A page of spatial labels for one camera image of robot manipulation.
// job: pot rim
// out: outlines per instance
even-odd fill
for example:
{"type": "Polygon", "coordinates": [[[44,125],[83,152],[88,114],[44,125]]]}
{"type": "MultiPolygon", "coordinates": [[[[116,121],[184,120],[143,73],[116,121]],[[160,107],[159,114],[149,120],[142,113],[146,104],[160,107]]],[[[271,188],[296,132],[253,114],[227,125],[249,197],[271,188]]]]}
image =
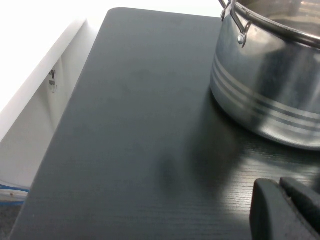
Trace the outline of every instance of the pot rim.
{"type": "Polygon", "coordinates": [[[276,21],[270,20],[269,18],[248,9],[239,2],[235,4],[235,11],[246,20],[252,21],[252,23],[256,24],[258,27],[262,27],[274,34],[288,38],[295,42],[320,49],[320,36],[306,33],[304,31],[300,31],[295,28],[280,24],[276,21]]]}

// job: wood grain texture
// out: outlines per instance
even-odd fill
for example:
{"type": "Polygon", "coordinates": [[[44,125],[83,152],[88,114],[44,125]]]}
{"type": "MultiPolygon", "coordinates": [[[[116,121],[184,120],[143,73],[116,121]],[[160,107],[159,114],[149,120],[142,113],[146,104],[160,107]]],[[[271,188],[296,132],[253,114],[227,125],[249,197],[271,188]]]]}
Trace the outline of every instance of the wood grain texture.
{"type": "Polygon", "coordinates": [[[248,240],[255,179],[320,187],[317,152],[217,106],[219,30],[218,18],[109,11],[12,240],[248,240]]]}

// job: white wall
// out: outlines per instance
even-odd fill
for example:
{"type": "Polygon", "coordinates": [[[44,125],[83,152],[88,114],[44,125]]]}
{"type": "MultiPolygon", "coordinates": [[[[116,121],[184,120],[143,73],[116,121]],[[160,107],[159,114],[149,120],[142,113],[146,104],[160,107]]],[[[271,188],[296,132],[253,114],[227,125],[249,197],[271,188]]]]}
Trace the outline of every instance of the white wall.
{"type": "Polygon", "coordinates": [[[55,93],[50,89],[51,76],[48,76],[0,142],[0,183],[31,186],[109,9],[129,7],[213,17],[220,16],[222,10],[218,0],[162,0],[148,4],[144,0],[119,0],[114,3],[88,0],[83,5],[71,0],[63,6],[77,6],[87,16],[87,22],[54,67],[55,93]]]}

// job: black wooden tabletop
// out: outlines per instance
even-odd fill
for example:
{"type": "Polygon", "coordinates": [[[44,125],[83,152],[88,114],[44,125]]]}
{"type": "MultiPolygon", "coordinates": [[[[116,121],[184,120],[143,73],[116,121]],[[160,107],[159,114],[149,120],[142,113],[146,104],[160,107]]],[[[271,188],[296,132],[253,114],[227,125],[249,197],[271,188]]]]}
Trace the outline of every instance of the black wooden tabletop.
{"type": "Polygon", "coordinates": [[[12,240],[248,240],[255,179],[320,188],[318,152],[256,136],[217,106],[220,25],[108,12],[12,240]]]}

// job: white surface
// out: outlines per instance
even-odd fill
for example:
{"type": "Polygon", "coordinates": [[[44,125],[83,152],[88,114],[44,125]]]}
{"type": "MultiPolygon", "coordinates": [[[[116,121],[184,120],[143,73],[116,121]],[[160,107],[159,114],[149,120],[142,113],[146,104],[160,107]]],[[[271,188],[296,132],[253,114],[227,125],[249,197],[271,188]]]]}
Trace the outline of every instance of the white surface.
{"type": "MultiPolygon", "coordinates": [[[[44,2],[43,4],[47,4],[47,6],[43,6],[42,8],[50,9],[50,1],[44,2]]],[[[68,4],[69,6],[74,6],[75,2],[70,1],[68,4]]],[[[3,141],[0,142],[0,184],[4,181],[4,184],[10,183],[12,186],[17,187],[28,188],[31,186],[57,124],[85,65],[101,24],[108,10],[117,7],[209,17],[219,17],[222,10],[218,0],[163,0],[161,2],[148,4],[142,0],[120,0],[114,3],[108,0],[87,0],[85,3],[82,3],[82,5],[77,3],[76,9],[78,13],[85,13],[84,16],[87,18],[87,22],[84,23],[61,56],[61,59],[55,65],[58,85],[56,93],[51,93],[48,90],[49,79],[47,78],[29,103],[25,102],[25,109],[17,118],[3,141]]],[[[34,30],[33,34],[30,34],[29,37],[32,39],[40,35],[41,31],[37,32],[34,30]]]]}
{"type": "Polygon", "coordinates": [[[1,4],[0,142],[85,21],[67,9],[1,4]]]}

